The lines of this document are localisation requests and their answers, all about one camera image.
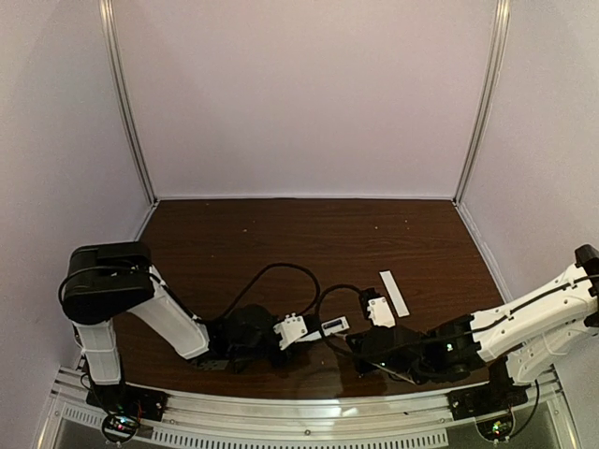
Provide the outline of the white battery cover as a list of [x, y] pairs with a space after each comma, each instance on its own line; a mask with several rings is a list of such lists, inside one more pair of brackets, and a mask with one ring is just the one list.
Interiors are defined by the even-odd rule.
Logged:
[[387, 290], [388, 298], [390, 299], [395, 312], [400, 318], [410, 315], [408, 306], [402, 296], [402, 292], [390, 270], [379, 272], [379, 276]]

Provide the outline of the purple battery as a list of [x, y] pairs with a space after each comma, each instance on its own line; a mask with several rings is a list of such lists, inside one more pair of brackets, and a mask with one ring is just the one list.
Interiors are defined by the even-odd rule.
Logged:
[[338, 320], [333, 320], [333, 321], [329, 321], [323, 324], [323, 327], [325, 329], [327, 328], [331, 328], [331, 327], [335, 327], [335, 326], [340, 326], [343, 324], [343, 321], [338, 319]]

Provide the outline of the white remote control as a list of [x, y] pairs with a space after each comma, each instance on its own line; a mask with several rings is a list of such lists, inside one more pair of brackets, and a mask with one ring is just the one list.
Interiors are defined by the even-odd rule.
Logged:
[[[332, 335], [332, 334], [338, 334], [338, 333], [343, 333], [345, 331], [347, 331], [350, 328], [350, 325], [346, 319], [345, 316], [333, 319], [333, 320], [329, 320], [327, 322], [323, 322], [322, 323], [322, 328], [324, 330], [324, 334], [326, 336]], [[322, 336], [320, 335], [318, 330], [315, 330], [305, 336], [303, 336], [302, 338], [299, 339], [299, 342], [308, 342], [308, 341], [315, 341], [315, 340], [321, 340]]]

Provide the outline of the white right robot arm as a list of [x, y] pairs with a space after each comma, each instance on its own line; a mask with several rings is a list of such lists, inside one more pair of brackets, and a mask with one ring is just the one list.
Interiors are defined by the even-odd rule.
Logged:
[[493, 362], [526, 385], [575, 340], [598, 327], [598, 251], [584, 244], [551, 282], [502, 306], [464, 314], [427, 332], [372, 326], [345, 341], [358, 369], [381, 369], [406, 382], [456, 383]]

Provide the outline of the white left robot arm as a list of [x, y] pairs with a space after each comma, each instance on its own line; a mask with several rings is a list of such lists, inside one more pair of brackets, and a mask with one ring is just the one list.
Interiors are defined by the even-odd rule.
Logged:
[[205, 320], [176, 297], [141, 242], [82, 246], [69, 259], [59, 302], [75, 327], [93, 384], [124, 382], [113, 319], [137, 316], [182, 359], [202, 370], [268, 359], [282, 364], [290, 346], [308, 333], [295, 313], [279, 319], [262, 306], [248, 305]]

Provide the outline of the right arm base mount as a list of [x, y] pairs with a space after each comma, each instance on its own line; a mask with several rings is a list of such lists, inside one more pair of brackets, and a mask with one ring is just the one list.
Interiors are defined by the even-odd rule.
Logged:
[[528, 401], [528, 385], [516, 385], [508, 374], [507, 357], [489, 365], [489, 381], [447, 394], [454, 421], [474, 418], [478, 434], [492, 443], [507, 442], [516, 435], [513, 409]]

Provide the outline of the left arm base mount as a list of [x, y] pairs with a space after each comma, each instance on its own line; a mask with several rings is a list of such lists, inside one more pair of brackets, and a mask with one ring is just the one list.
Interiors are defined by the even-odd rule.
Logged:
[[81, 375], [80, 384], [87, 391], [86, 403], [105, 414], [100, 424], [103, 437], [117, 447], [137, 435], [143, 419], [160, 422], [168, 401], [168, 394], [160, 390], [124, 382], [95, 384], [87, 372]]

